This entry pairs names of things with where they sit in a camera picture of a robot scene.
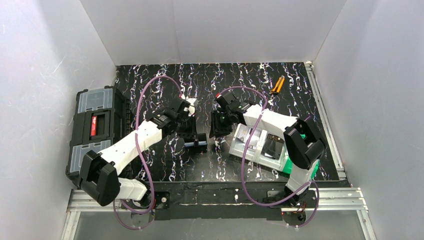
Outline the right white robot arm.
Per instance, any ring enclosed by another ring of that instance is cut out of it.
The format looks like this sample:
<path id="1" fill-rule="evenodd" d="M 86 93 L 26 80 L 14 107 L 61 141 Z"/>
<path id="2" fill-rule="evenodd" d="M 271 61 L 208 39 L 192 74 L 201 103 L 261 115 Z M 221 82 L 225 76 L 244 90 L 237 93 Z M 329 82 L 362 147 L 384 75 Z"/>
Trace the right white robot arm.
<path id="1" fill-rule="evenodd" d="M 210 138 L 229 135 L 234 124 L 257 127 L 282 138 L 292 162 L 285 190 L 299 196 L 309 188 L 313 170 L 328 145 L 312 117 L 276 113 L 252 101 L 241 101 L 232 92 L 217 94 L 215 101 L 218 107 L 211 112 Z"/>

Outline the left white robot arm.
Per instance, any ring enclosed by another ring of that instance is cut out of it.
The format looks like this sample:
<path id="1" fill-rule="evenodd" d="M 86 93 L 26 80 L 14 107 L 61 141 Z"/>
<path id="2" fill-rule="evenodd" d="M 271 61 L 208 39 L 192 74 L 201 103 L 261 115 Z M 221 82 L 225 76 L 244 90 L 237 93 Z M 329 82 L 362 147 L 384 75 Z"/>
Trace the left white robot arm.
<path id="1" fill-rule="evenodd" d="M 119 175 L 139 153 L 173 133 L 183 139 L 184 147 L 207 146 L 205 133 L 196 126 L 196 98 L 176 97 L 169 106 L 146 116 L 137 130 L 98 152 L 89 150 L 82 159 L 76 186 L 101 206 L 114 200 L 142 200 L 149 191 L 136 179 Z"/>

